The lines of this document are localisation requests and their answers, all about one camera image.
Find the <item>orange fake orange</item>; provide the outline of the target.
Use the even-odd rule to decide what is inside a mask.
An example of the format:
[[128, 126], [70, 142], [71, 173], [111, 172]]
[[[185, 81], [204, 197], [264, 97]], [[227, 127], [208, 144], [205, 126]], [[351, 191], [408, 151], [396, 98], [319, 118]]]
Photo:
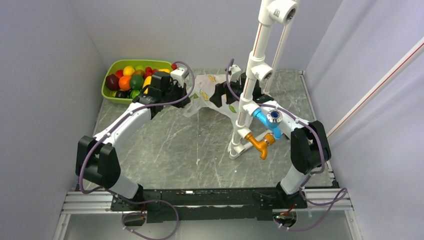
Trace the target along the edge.
[[130, 84], [131, 78], [132, 77], [130, 75], [123, 75], [119, 79], [118, 85], [119, 85], [120, 90], [128, 91], [132, 88], [131, 84]]

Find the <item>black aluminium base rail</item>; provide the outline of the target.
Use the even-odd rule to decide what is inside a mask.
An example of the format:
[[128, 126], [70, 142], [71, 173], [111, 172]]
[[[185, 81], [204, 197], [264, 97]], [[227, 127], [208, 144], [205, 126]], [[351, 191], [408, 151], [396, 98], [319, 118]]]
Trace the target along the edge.
[[68, 192], [62, 214], [127, 214], [144, 213], [148, 223], [165, 221], [255, 219], [271, 221], [276, 215], [284, 217], [297, 213], [352, 210], [347, 192], [341, 188], [307, 187], [305, 197], [296, 194], [282, 198], [275, 187], [146, 189], [146, 203], [129, 203], [107, 191], [83, 194]]

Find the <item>dark red fake apple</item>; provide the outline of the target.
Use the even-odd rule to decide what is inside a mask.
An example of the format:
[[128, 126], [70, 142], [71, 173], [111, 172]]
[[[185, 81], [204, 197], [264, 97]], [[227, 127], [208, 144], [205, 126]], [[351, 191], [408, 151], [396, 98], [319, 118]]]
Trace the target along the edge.
[[105, 86], [111, 91], [118, 91], [120, 89], [119, 80], [120, 78], [115, 74], [107, 75], [105, 78]]

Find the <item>white PVC pipe frame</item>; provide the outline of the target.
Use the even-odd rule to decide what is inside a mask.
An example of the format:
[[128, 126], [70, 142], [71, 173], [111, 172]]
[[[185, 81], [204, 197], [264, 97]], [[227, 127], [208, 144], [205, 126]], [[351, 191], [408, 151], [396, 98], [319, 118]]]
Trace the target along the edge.
[[[252, 50], [248, 56], [247, 68], [245, 71], [246, 81], [239, 97], [238, 116], [234, 123], [231, 141], [228, 145], [229, 157], [232, 160], [238, 158], [250, 147], [253, 147], [252, 144], [245, 139], [245, 136], [252, 133], [249, 121], [255, 118], [252, 116], [253, 112], [260, 108], [259, 104], [254, 101], [254, 89], [257, 83], [265, 83], [264, 93], [269, 92], [292, 22], [298, 12], [299, 3], [298, 0], [263, 0], [260, 3], [257, 18], [258, 27]], [[281, 24], [284, 29], [275, 52], [273, 63], [272, 65], [268, 65], [265, 62], [265, 51], [270, 39], [273, 24]], [[272, 131], [267, 129], [267, 131], [260, 136], [253, 136], [256, 140], [260, 141], [266, 133], [271, 133], [273, 135]]]

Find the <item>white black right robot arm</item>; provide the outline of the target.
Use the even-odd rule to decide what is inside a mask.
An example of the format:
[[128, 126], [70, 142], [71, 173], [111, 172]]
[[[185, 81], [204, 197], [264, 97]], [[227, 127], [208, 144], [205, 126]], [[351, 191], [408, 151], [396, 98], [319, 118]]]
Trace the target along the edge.
[[235, 124], [236, 134], [246, 139], [246, 144], [231, 142], [228, 147], [231, 159], [237, 158], [249, 148], [256, 148], [260, 158], [265, 160], [268, 147], [282, 136], [290, 140], [291, 167], [286, 176], [277, 184], [280, 189], [275, 194], [276, 203], [287, 208], [295, 201], [295, 194], [300, 192], [310, 177], [320, 174], [325, 163], [331, 158], [331, 150], [323, 124], [316, 120], [304, 122], [286, 109], [282, 108], [270, 95], [261, 92], [259, 84], [255, 84], [252, 104], [243, 109], [249, 117], [259, 120], [267, 131], [254, 137], [248, 129], [249, 123]]

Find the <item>white diagonal corner pipe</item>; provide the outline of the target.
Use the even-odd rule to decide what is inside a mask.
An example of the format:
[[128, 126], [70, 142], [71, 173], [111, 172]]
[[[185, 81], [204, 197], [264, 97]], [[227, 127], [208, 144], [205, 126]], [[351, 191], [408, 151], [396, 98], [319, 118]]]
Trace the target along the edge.
[[339, 121], [326, 133], [331, 137], [345, 125], [355, 114], [359, 113], [374, 97], [387, 87], [398, 75], [424, 53], [424, 37], [422, 37]]

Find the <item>green fake lime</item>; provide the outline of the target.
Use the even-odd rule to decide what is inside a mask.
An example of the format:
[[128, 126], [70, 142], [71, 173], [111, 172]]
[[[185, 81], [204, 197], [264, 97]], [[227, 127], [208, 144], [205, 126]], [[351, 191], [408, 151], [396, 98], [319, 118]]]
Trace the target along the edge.
[[130, 85], [133, 90], [141, 90], [143, 88], [144, 78], [142, 75], [136, 74], [131, 77]]

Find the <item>yellow fake lemon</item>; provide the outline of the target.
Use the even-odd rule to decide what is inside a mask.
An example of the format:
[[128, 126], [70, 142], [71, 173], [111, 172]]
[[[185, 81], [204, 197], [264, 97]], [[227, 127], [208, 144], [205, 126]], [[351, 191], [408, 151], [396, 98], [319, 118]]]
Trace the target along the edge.
[[132, 76], [135, 71], [136, 70], [133, 66], [128, 65], [123, 68], [122, 73], [124, 76]]

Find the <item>blue plastic faucet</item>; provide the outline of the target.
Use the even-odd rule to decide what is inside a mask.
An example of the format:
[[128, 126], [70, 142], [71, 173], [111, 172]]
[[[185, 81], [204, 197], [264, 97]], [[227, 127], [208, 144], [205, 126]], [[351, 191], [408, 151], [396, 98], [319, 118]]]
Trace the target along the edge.
[[267, 113], [263, 113], [260, 108], [257, 108], [252, 113], [252, 116], [257, 118], [268, 130], [270, 130], [276, 140], [282, 137], [279, 125], [282, 122], [283, 116], [278, 110], [272, 109]]

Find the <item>green plastic fruit basin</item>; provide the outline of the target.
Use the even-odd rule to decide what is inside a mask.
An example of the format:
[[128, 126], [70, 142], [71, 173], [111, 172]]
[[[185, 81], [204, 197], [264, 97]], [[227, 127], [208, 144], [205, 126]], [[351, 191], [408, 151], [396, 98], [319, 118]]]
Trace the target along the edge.
[[118, 60], [109, 67], [103, 80], [101, 94], [113, 103], [128, 105], [151, 83], [153, 73], [159, 70], [169, 73], [172, 69], [172, 64], [168, 61]]

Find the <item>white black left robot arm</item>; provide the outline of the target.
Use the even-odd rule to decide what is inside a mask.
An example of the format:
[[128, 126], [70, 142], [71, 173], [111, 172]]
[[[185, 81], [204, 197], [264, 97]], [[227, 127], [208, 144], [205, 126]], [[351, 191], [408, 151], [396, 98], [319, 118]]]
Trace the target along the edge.
[[84, 181], [89, 181], [120, 196], [131, 210], [143, 205], [144, 188], [122, 172], [117, 149], [165, 106], [184, 108], [190, 102], [192, 90], [187, 90], [185, 83], [188, 76], [195, 80], [189, 67], [179, 67], [170, 73], [155, 72], [150, 83], [110, 126], [95, 136], [85, 135], [78, 141], [75, 173], [82, 193], [90, 193], [84, 188]]

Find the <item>yellow fake mango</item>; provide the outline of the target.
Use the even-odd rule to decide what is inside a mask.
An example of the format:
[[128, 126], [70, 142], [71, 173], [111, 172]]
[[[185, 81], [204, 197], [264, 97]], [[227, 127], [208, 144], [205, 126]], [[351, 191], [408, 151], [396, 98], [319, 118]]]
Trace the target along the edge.
[[152, 76], [151, 75], [147, 76], [144, 79], [144, 83], [143, 83], [143, 86], [142, 86], [142, 93], [143, 94], [147, 94], [148, 93], [148, 88], [149, 88], [149, 86], [151, 84], [151, 81], [152, 81]]

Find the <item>red fake cherry tomatoes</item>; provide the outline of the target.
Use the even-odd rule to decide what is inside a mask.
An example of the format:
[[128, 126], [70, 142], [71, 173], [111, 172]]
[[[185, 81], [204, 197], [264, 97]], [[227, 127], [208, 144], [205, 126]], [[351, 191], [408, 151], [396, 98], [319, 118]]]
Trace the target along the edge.
[[143, 78], [146, 79], [147, 77], [152, 76], [156, 72], [170, 73], [171, 70], [168, 69], [168, 68], [160, 68], [160, 69], [158, 69], [158, 68], [151, 68], [150, 66], [148, 66], [148, 67], [145, 68]]

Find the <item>white printed plastic bag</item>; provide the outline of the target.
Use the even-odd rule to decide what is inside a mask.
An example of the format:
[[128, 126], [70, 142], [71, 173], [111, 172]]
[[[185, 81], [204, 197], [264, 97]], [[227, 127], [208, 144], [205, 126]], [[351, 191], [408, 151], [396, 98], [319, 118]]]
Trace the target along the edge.
[[194, 90], [189, 96], [190, 103], [183, 108], [182, 114], [185, 117], [195, 115], [201, 108], [208, 108], [230, 118], [232, 124], [235, 123], [239, 112], [239, 102], [235, 101], [227, 104], [227, 96], [223, 94], [214, 100], [213, 95], [217, 93], [216, 86], [224, 84], [226, 76], [224, 74], [201, 74], [196, 76]]

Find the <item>orange brass faucet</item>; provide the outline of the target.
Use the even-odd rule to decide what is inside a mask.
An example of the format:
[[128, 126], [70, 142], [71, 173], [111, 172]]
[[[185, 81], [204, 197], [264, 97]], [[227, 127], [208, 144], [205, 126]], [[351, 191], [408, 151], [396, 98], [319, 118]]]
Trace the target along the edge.
[[271, 146], [276, 142], [274, 136], [269, 132], [266, 132], [261, 140], [256, 140], [252, 133], [247, 134], [244, 138], [248, 140], [257, 151], [260, 152], [260, 158], [262, 160], [266, 160], [268, 156], [268, 146]]

